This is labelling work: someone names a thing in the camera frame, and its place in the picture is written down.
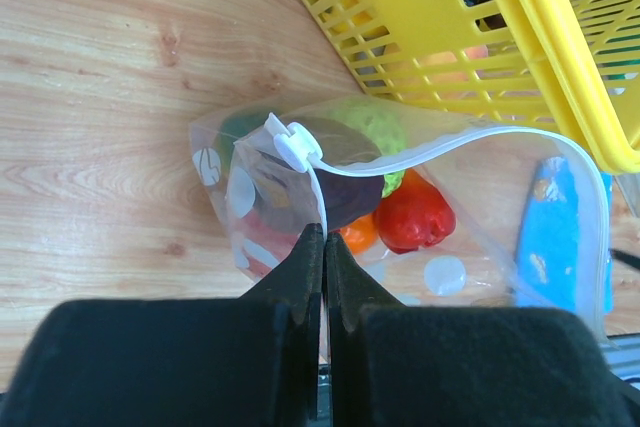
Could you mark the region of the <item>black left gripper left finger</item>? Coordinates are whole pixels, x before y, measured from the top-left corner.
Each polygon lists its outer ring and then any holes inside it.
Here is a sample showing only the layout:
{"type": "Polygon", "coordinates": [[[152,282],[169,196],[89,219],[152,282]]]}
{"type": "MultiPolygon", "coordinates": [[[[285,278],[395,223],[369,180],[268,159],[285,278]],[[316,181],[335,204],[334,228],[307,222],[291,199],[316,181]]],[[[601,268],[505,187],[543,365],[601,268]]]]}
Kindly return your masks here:
{"type": "Polygon", "coordinates": [[[324,235],[240,297],[84,299],[37,328],[5,426],[305,426],[317,411],[324,235]]]}

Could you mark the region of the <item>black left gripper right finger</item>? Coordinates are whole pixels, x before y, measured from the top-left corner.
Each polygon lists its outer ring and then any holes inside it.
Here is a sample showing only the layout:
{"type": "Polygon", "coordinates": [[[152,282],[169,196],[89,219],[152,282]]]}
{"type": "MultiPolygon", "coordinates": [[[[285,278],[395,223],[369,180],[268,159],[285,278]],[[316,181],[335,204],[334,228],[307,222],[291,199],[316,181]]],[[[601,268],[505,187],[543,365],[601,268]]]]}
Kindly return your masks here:
{"type": "Polygon", "coordinates": [[[558,309],[408,307],[325,245],[337,426],[626,426],[599,346],[558,309]]]}

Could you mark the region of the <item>orange persimmon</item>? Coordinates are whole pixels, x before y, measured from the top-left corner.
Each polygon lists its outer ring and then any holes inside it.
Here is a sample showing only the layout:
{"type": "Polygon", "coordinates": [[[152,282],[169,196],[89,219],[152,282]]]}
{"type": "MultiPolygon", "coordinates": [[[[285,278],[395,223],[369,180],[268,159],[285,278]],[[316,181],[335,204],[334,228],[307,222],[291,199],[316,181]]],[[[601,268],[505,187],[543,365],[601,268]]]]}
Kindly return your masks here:
{"type": "Polygon", "coordinates": [[[366,252],[378,240],[378,231],[372,214],[364,215],[339,230],[352,255],[366,252]]]}

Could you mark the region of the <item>red bell pepper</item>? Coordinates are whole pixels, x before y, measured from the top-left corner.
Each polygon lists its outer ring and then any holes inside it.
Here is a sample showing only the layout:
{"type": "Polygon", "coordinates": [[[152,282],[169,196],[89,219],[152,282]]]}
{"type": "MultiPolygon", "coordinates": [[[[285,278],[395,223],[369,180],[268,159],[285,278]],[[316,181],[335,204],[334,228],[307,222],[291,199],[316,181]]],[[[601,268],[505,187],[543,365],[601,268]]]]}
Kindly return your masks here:
{"type": "Polygon", "coordinates": [[[440,191],[414,169],[381,200],[374,222],[384,245],[396,254],[442,242],[456,229],[456,216],[440,191]]]}

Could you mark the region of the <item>clear polka dot zip bag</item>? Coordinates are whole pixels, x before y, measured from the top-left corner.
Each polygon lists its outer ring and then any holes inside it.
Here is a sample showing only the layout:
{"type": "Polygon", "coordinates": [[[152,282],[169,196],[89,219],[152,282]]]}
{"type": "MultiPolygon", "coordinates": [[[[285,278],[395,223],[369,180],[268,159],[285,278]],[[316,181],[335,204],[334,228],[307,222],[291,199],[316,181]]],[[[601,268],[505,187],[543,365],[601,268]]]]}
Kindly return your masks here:
{"type": "Polygon", "coordinates": [[[189,141],[252,279],[316,224],[408,306],[558,308],[606,338],[611,179],[561,135],[365,95],[296,95],[206,114],[189,141]]]}

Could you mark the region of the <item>dark purple mangosteen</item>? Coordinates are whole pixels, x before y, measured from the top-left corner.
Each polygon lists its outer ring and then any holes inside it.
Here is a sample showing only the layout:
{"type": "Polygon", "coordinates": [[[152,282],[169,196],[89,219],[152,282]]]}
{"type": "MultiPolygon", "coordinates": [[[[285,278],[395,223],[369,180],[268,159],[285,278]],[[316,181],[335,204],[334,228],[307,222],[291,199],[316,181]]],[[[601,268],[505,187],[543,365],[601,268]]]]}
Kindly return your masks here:
{"type": "MultiPolygon", "coordinates": [[[[353,154],[357,162],[368,161],[380,153],[379,148],[364,134],[345,124],[325,118],[300,116],[296,121],[314,137],[327,141],[323,159],[332,162],[336,156],[353,154]]],[[[310,178],[299,174],[282,159],[270,153],[262,155],[267,166],[264,174],[271,183],[263,187],[260,205],[271,211],[262,216],[265,224],[282,233],[298,234],[309,223],[317,223],[317,200],[310,191],[310,178]]],[[[316,169],[314,174],[324,198],[327,228],[339,230],[372,213],[382,199],[385,179],[347,177],[316,169]]]]}

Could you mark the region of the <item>green mango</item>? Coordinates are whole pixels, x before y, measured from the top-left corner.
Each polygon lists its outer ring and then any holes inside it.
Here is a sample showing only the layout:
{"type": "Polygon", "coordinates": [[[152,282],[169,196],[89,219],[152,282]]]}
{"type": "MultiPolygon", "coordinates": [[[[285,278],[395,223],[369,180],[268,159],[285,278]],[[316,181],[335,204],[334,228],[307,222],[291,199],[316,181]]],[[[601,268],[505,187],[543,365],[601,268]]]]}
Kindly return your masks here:
{"type": "Polygon", "coordinates": [[[214,141],[215,150],[219,154],[224,170],[230,167],[234,143],[261,127],[268,115],[268,111],[238,112],[224,120],[214,141]]]}

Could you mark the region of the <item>green custard apple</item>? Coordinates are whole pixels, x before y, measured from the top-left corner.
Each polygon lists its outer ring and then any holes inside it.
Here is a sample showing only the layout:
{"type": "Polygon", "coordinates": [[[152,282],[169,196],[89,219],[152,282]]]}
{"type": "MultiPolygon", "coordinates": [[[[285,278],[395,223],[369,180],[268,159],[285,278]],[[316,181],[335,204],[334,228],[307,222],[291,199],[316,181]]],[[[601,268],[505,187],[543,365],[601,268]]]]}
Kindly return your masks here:
{"type": "Polygon", "coordinates": [[[328,116],[364,137],[371,146],[362,142],[354,144],[354,153],[340,154],[334,165],[347,166],[355,163],[376,162],[400,154],[407,148],[404,128],[398,115],[383,105],[382,101],[365,101],[364,98],[345,100],[332,109],[328,116]]]}

